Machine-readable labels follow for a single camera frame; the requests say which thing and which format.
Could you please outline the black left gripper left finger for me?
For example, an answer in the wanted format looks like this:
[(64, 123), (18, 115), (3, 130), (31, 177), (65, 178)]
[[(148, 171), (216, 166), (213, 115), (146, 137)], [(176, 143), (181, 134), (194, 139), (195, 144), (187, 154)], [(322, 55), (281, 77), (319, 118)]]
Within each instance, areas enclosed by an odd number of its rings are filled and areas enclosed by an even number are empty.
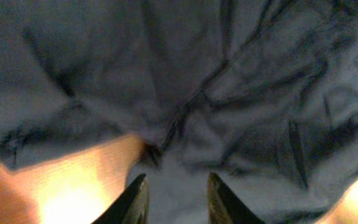
[(149, 184), (138, 175), (92, 224), (148, 224)]

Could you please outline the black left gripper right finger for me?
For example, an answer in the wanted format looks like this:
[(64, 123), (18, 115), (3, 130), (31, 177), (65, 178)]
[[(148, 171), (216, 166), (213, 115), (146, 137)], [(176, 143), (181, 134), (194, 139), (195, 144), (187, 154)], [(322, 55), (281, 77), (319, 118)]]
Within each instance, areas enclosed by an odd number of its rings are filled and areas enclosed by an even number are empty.
[(216, 173), (208, 177), (209, 224), (264, 224)]

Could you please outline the navy blue shorts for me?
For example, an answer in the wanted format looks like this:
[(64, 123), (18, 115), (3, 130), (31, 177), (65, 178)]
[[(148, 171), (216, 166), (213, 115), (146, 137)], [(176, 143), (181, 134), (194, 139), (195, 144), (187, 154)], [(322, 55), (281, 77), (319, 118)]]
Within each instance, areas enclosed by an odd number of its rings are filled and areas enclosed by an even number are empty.
[(358, 1), (0, 1), (0, 161), (124, 134), (152, 223), (206, 223), (210, 172), (315, 222), (358, 179)]

